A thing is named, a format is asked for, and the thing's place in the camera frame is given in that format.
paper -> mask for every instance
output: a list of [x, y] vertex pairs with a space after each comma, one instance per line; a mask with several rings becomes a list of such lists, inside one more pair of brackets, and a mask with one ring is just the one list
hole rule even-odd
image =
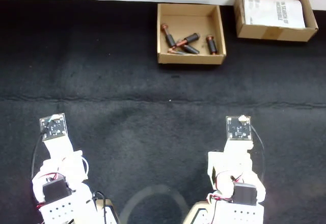
[[299, 0], [243, 0], [246, 24], [305, 28]]

white plastic part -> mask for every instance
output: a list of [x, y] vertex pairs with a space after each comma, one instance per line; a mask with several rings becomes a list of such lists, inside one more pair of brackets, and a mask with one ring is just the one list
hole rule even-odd
[[38, 202], [44, 202], [43, 185], [46, 183], [47, 177], [54, 177], [54, 174], [46, 176], [49, 173], [58, 173], [57, 178], [66, 177], [69, 187], [74, 190], [74, 185], [88, 179], [85, 172], [83, 160], [83, 152], [81, 150], [72, 152], [70, 155], [62, 159], [48, 159], [43, 161], [40, 171], [32, 180], [33, 191]]
[[218, 201], [216, 204], [215, 215], [214, 211], [210, 213], [213, 218], [212, 224], [262, 224], [264, 218], [264, 207], [261, 205], [240, 205]]
[[74, 196], [70, 195], [41, 207], [40, 212], [46, 224], [65, 223], [74, 219], [76, 204]]
[[75, 187], [72, 195], [40, 208], [45, 224], [62, 224], [72, 219], [75, 224], [102, 223], [89, 187], [83, 183]]
[[62, 159], [73, 152], [68, 135], [45, 140], [44, 144], [50, 153], [51, 159]]

red wire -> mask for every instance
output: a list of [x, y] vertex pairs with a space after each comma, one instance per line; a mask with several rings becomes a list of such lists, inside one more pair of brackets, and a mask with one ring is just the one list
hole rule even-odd
[[37, 209], [40, 209], [42, 206], [44, 206], [45, 205], [45, 203], [39, 203], [37, 206], [36, 206], [36, 208]]

cable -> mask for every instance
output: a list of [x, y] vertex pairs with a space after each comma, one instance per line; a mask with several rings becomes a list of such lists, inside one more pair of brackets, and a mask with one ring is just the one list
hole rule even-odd
[[34, 178], [34, 166], [35, 166], [35, 158], [36, 158], [36, 152], [37, 152], [37, 148], [39, 147], [40, 143], [42, 142], [43, 139], [43, 134], [45, 134], [47, 132], [47, 130], [49, 129], [49, 124], [50, 122], [53, 120], [53, 118], [55, 117], [55, 115], [52, 115], [50, 117], [50, 119], [46, 122], [45, 126], [43, 127], [43, 129], [40, 131], [40, 136], [39, 139], [37, 140], [35, 147], [33, 149], [33, 154], [32, 154], [32, 163], [31, 163], [31, 179]]
[[260, 136], [258, 135], [255, 127], [251, 126], [251, 129], [253, 130], [253, 132], [256, 134], [260, 144], [261, 144], [261, 157], [262, 157], [262, 161], [263, 161], [263, 170], [261, 172], [261, 176], [260, 176], [260, 181], [261, 183], [264, 182], [264, 177], [265, 177], [265, 172], [266, 172], [266, 159], [265, 159], [265, 146], [264, 146], [264, 143], [263, 143], [263, 140], [260, 138]]
[[33, 149], [32, 164], [31, 164], [31, 179], [34, 178], [34, 165], [35, 165], [36, 152], [37, 152], [37, 148], [39, 147], [40, 143], [42, 142], [42, 138], [43, 138], [43, 135], [41, 134], [34, 146], [34, 149]]
[[86, 160], [84, 157], [82, 157], [82, 156], [81, 156], [81, 159], [82, 159], [83, 162], [85, 162], [85, 164], [86, 164], [86, 171], [85, 171], [85, 174], [86, 174], [86, 176], [88, 176], [88, 172], [89, 172], [89, 165], [88, 165], [88, 162], [87, 162], [87, 160]]
[[106, 211], [105, 211], [105, 207], [106, 207], [105, 199], [106, 199], [106, 197], [105, 197], [105, 195], [104, 195], [102, 192], [100, 192], [100, 191], [96, 191], [96, 192], [93, 192], [93, 200], [94, 200], [94, 201], [95, 201], [95, 199], [96, 199], [96, 195], [97, 195], [97, 194], [101, 195], [102, 198], [103, 198], [104, 224], [106, 224]]
[[214, 215], [213, 215], [213, 219], [212, 222], [210, 224], [213, 224], [214, 218], [215, 218], [215, 213], [216, 213], [216, 204], [218, 203], [218, 200], [216, 200], [215, 202], [215, 207], [214, 207]]

copper battery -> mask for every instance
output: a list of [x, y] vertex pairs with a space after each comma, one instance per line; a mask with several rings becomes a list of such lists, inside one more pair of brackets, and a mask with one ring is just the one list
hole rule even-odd
[[176, 46], [181, 47], [183, 45], [189, 44], [191, 42], [197, 41], [200, 38], [200, 35], [198, 33], [193, 33], [190, 36], [187, 36], [183, 40], [177, 42]]
[[167, 24], [162, 24], [161, 25], [161, 30], [165, 33], [165, 40], [166, 40], [168, 46], [169, 47], [175, 47], [176, 43], [175, 43], [172, 35], [169, 33], [168, 27], [169, 26]]

